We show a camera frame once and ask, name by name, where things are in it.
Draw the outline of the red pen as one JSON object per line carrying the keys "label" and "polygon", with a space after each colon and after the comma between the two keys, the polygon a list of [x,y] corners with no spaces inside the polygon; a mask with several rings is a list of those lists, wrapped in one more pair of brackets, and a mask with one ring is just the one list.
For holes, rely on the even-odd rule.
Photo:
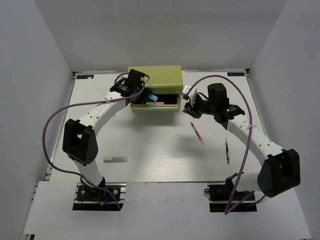
{"label": "red pen", "polygon": [[200,143],[204,146],[205,142],[204,142],[203,138],[201,137],[200,133],[198,132],[197,128],[195,127],[194,123],[190,122],[190,125],[191,125],[192,129],[194,130],[194,132],[195,132],[197,138],[199,139]]}

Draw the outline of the blue eraser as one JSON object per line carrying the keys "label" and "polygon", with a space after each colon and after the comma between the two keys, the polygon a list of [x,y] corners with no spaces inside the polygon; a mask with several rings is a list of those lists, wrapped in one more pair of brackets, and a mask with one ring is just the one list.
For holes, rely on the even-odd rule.
{"label": "blue eraser", "polygon": [[157,97],[156,95],[154,95],[154,94],[150,94],[150,95],[148,96],[148,99],[149,99],[150,101],[152,101],[152,102],[157,102],[157,101],[158,101],[158,97]]}

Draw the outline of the green metal drawer cabinet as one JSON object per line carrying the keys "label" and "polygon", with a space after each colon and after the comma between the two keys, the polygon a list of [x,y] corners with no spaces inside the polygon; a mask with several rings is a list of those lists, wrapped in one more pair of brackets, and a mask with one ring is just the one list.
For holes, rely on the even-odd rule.
{"label": "green metal drawer cabinet", "polygon": [[157,102],[164,105],[131,104],[132,111],[142,112],[176,112],[180,110],[184,87],[180,65],[129,66],[128,70],[137,70],[150,77],[146,87],[158,97]]}

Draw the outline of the blue pen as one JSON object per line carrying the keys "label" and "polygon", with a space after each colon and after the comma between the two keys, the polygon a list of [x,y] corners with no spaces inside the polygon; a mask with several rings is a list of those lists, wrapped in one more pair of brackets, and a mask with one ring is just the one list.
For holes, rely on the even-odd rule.
{"label": "blue pen", "polygon": [[229,143],[228,143],[228,138],[224,138],[224,143],[225,143],[225,152],[226,152],[226,160],[227,164],[230,164],[230,155],[229,155]]}

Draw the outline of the green eraser stick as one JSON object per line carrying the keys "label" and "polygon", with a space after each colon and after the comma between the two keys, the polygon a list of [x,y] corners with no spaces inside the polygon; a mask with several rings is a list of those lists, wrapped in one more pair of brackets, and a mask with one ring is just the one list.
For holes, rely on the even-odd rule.
{"label": "green eraser stick", "polygon": [[112,156],[103,158],[103,163],[125,163],[127,161],[127,157]]}

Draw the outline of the orange highlighter marker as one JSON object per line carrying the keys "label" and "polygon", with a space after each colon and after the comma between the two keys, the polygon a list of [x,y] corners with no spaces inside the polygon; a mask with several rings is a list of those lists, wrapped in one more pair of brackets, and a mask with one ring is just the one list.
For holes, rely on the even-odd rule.
{"label": "orange highlighter marker", "polygon": [[149,101],[146,103],[146,105],[164,105],[164,102],[161,101]]}

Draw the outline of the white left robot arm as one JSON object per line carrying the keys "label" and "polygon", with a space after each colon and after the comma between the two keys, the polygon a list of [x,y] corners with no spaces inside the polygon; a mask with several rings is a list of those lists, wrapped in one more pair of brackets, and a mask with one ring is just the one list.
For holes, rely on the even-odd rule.
{"label": "white left robot arm", "polygon": [[104,177],[98,169],[97,136],[105,124],[119,111],[132,102],[144,104],[152,91],[145,86],[148,76],[131,69],[128,76],[117,81],[106,94],[102,102],[77,120],[69,119],[65,123],[62,150],[75,163],[88,193],[99,200],[105,196]]}

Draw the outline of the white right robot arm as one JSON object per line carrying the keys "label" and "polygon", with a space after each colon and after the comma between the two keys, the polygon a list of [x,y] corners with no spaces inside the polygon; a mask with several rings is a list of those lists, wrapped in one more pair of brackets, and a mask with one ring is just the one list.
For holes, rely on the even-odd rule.
{"label": "white right robot arm", "polygon": [[285,150],[271,141],[263,132],[250,123],[248,112],[238,105],[230,104],[227,90],[222,83],[208,85],[208,97],[203,99],[197,90],[185,85],[182,97],[187,101],[183,112],[195,119],[211,115],[227,131],[243,144],[249,143],[250,152],[258,160],[259,172],[242,173],[228,177],[226,195],[236,200],[244,192],[262,192],[273,198],[301,183],[300,156],[294,149]]}

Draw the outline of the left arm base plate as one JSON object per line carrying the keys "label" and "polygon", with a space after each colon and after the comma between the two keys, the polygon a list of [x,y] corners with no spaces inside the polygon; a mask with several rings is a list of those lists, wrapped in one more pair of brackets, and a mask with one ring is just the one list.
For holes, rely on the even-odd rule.
{"label": "left arm base plate", "polygon": [[74,201],[73,211],[98,211],[98,212],[117,212],[120,211],[125,202],[126,183],[106,183],[105,188],[113,194],[116,201],[110,193],[98,190],[97,196],[94,196],[88,187],[78,182]]}

